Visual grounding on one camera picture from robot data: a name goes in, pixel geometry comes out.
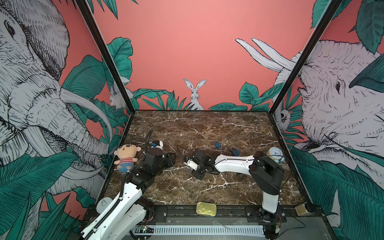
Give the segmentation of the large blue padlock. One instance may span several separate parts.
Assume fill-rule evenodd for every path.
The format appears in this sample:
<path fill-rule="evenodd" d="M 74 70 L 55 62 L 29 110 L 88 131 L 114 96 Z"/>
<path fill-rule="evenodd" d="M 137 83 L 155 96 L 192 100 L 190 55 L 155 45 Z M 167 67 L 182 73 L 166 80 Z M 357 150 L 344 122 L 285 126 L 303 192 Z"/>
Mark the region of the large blue padlock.
<path fill-rule="evenodd" d="M 235 147 L 231 147 L 231 153 L 232 153 L 232 155 L 235 156 L 235 157 L 238 157 L 238 156 L 241 155 L 241 154 L 240 154 L 240 151 L 239 151 L 237 148 L 235 148 Z"/>

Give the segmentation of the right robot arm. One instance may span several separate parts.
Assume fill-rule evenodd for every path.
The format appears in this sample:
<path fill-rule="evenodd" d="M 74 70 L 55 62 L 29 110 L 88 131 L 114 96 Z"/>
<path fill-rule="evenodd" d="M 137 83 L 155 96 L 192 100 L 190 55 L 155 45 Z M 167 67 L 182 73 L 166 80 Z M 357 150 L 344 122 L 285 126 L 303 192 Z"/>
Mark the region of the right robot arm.
<path fill-rule="evenodd" d="M 208 156 L 202 151 L 194 151 L 192 156 L 184 157 L 184 164 L 199 180 L 203 180 L 206 174 L 229 172 L 252 177 L 263 192 L 261 218 L 266 223 L 282 223 L 279 198 L 285 170 L 279 162 L 284 158 L 282 151 L 275 147 L 267 153 L 258 151 L 254 155 L 243 157 L 223 154 Z"/>

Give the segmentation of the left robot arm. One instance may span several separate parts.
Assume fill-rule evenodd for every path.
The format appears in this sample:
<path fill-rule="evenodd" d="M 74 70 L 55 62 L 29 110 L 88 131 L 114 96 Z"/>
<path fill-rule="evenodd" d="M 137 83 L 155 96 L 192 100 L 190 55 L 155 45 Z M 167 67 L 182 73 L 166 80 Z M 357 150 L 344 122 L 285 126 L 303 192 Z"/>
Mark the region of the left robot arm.
<path fill-rule="evenodd" d="M 154 217 L 153 202 L 143 193 L 163 170 L 175 165 L 176 154 L 152 148 L 133 172 L 124 175 L 121 189 L 106 209 L 81 232 L 81 240 L 121 240 L 133 228 Z"/>

